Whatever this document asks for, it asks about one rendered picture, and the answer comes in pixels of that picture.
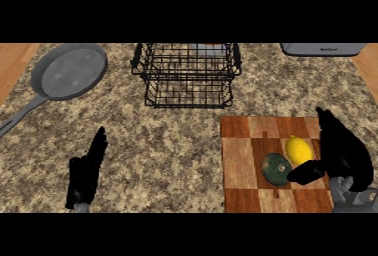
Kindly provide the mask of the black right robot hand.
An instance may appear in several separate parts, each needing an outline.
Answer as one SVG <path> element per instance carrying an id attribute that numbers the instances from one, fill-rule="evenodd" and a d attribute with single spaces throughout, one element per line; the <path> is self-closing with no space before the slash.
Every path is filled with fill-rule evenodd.
<path id="1" fill-rule="evenodd" d="M 329 110 L 319 116 L 319 160 L 307 160 L 288 174 L 288 180 L 305 185 L 323 176 L 351 177 L 351 192 L 363 192 L 373 181 L 373 166 L 366 146 Z"/>

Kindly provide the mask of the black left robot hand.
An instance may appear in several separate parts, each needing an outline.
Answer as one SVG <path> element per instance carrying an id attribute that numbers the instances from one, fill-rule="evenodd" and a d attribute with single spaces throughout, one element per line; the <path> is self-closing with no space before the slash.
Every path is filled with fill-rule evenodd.
<path id="1" fill-rule="evenodd" d="M 105 127 L 100 127 L 87 154 L 69 159 L 69 184 L 65 202 L 65 208 L 69 210 L 75 210 L 74 205 L 77 203 L 91 204 L 94 199 L 106 147 Z"/>

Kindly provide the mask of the yellow lemon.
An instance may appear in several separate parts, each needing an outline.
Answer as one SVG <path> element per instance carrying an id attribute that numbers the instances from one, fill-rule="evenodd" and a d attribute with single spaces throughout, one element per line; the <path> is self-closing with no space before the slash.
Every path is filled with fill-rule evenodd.
<path id="1" fill-rule="evenodd" d="M 286 156 L 295 165 L 301 165 L 313 159 L 313 151 L 302 138 L 289 136 L 285 143 Z"/>

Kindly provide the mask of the checkered wooden cutting board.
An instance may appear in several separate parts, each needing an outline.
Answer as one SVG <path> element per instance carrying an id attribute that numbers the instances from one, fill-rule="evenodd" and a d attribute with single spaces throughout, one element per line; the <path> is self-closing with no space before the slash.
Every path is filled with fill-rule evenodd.
<path id="1" fill-rule="evenodd" d="M 224 116 L 220 121 L 224 211 L 260 213 L 329 213 L 328 177 L 301 186 L 273 186 L 263 177 L 261 163 L 268 153 L 286 155 L 291 135 L 304 139 L 319 159 L 316 117 Z"/>

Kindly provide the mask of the dark green squash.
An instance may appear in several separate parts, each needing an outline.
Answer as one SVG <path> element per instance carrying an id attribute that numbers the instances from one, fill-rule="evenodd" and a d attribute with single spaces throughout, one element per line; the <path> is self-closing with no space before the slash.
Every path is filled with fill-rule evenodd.
<path id="1" fill-rule="evenodd" d="M 286 158 L 277 153 L 268 153 L 261 163 L 263 176 L 267 182 L 274 186 L 285 186 L 288 183 L 288 174 L 292 167 Z"/>

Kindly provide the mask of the grey frying pan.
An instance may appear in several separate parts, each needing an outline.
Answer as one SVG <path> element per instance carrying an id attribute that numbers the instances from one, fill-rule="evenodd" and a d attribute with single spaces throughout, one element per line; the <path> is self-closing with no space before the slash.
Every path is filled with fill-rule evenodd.
<path id="1" fill-rule="evenodd" d="M 0 125 L 0 138 L 31 110 L 47 100 L 65 101 L 81 96 L 97 85 L 106 72 L 108 57 L 96 43 L 65 43 L 37 62 L 31 74 L 35 97 Z"/>

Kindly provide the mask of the grey appliance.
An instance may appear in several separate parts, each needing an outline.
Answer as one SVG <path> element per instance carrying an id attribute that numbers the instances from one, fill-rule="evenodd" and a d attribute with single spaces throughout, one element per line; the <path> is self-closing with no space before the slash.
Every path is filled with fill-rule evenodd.
<path id="1" fill-rule="evenodd" d="M 289 56 L 356 56 L 366 43 L 282 43 L 282 52 Z"/>

